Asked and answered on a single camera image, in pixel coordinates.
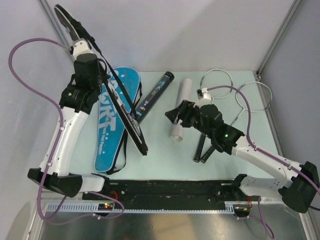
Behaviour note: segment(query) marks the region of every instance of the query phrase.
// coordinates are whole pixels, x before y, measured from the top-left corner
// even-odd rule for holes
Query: white paper roll
[[[179,106],[182,100],[189,101],[192,83],[193,81],[190,78],[185,78],[183,81],[181,81],[176,106]],[[171,139],[177,142],[181,142],[184,139],[184,128],[180,125],[180,123],[181,120],[178,122],[178,124],[174,124],[171,131]]]

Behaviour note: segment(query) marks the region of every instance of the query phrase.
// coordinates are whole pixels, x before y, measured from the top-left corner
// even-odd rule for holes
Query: table surface
[[[164,73],[162,71],[139,73],[142,82],[142,98],[147,96]],[[165,117],[165,112],[176,107],[181,81],[185,78],[193,80],[190,101],[197,101],[196,90],[200,88],[200,80],[205,72],[173,71],[172,73],[175,79],[140,124],[148,145],[147,156],[142,156],[129,139],[125,168],[109,175],[109,178],[118,180],[218,180],[234,179],[238,174],[271,178],[272,176],[255,165],[227,153],[215,151],[205,164],[193,162],[200,136],[200,132],[193,128],[184,129],[184,137],[181,142],[175,142],[170,138],[172,124]],[[229,73],[233,79],[233,86],[236,88],[244,83],[255,81],[252,71],[229,71]],[[205,87],[215,86],[213,81],[210,84],[209,78],[205,81]],[[258,89],[245,94],[261,102]],[[242,109],[235,100],[235,91],[232,91],[226,98],[215,99],[214,104],[222,112],[227,124],[230,124]],[[97,149],[98,111],[99,104],[96,103],[79,134],[71,160],[71,173],[96,173],[94,162]],[[245,132],[247,124],[248,113],[244,112],[233,126]],[[274,153],[277,152],[264,112],[252,114],[250,136],[260,146]],[[206,151],[209,146],[210,141],[207,139],[203,151]],[[124,153],[121,150],[117,161],[124,160]]]

